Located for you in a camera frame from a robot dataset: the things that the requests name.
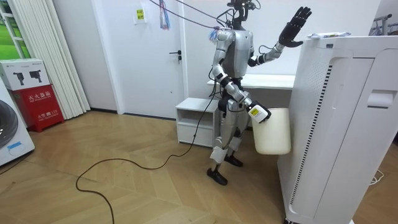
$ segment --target white nightstand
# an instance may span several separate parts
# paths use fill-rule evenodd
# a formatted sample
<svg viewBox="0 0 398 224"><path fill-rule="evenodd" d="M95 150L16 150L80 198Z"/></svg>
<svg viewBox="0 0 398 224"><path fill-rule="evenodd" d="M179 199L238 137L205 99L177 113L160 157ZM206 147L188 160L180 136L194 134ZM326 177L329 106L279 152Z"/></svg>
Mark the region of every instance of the white nightstand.
<svg viewBox="0 0 398 224"><path fill-rule="evenodd" d="M176 110L178 142L192 143L199 118L210 100L187 98ZM220 111L218 100L213 100L203 115L194 144L213 147L214 140L220 135Z"/></svg>

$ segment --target beige bucket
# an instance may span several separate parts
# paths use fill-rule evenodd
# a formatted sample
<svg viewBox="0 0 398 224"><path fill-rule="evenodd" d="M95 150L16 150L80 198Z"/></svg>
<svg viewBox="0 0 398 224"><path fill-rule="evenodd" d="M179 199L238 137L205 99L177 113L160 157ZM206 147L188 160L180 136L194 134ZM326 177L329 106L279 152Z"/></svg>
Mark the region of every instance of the beige bucket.
<svg viewBox="0 0 398 224"><path fill-rule="evenodd" d="M261 124L252 120L256 151L260 154L282 155L291 150L289 109L269 109L271 117Z"/></svg>

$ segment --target parquet floor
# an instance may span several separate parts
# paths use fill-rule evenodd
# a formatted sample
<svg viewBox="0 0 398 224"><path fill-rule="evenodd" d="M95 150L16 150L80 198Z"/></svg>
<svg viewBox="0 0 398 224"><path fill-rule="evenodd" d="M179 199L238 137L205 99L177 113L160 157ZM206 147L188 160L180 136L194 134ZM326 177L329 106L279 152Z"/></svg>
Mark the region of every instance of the parquet floor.
<svg viewBox="0 0 398 224"><path fill-rule="evenodd" d="M188 147L177 143L174 121L94 111L31 136L35 152L0 175L1 224L111 223L101 197L75 189L77 176L112 157L155 167ZM102 163L80 180L80 187L107 196L116 224L282 223L277 157L257 154L250 131L241 149L237 157L243 168L221 168L229 180L226 187L206 176L211 149L199 146L155 171L121 161ZM398 220L398 148L392 146L381 170L386 176L369 188L356 224Z"/></svg>

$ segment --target air purifier vent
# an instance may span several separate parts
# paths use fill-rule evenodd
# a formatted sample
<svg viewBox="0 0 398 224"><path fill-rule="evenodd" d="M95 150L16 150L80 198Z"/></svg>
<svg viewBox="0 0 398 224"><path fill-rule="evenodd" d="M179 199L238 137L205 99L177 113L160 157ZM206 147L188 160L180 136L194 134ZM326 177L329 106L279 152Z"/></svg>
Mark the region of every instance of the air purifier vent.
<svg viewBox="0 0 398 224"><path fill-rule="evenodd" d="M315 125L317 124L319 111L321 110L323 97L325 96L326 87L327 87L328 82L329 82L329 77L330 77L330 73L331 73L331 69L332 68L333 68L333 66L329 65L329 69L328 69L328 71L326 73L326 77L325 77L325 82L323 83L322 92L321 92L321 95L319 97L319 101L318 101L318 105L317 105L317 110L315 111L315 115L314 115L313 120L312 120L310 133L308 135L307 145L305 146L304 155L302 157L301 164L300 164L300 169L298 170L297 178L296 178L296 181L294 183L294 189L293 189L293 193L292 193L292 198L290 199L290 204L291 205L293 204L293 201L294 201L294 198L295 198L295 195L296 195L296 191L297 191L297 187L299 186L300 178L301 178L301 175L302 175L302 172L303 172L303 168L304 168L304 163L305 163L305 160L307 158L308 149L310 148L311 139L312 139L312 136L313 136L313 131L315 129Z"/></svg>

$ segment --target door handle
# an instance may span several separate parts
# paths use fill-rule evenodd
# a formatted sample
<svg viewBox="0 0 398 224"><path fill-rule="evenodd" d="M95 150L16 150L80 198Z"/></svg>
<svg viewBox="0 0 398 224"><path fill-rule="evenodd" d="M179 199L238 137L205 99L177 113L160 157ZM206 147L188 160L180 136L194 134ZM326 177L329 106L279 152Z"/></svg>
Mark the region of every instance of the door handle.
<svg viewBox="0 0 398 224"><path fill-rule="evenodd" d="M178 55L181 55L181 50L178 50L177 52L170 52L169 54L178 54Z"/></svg>

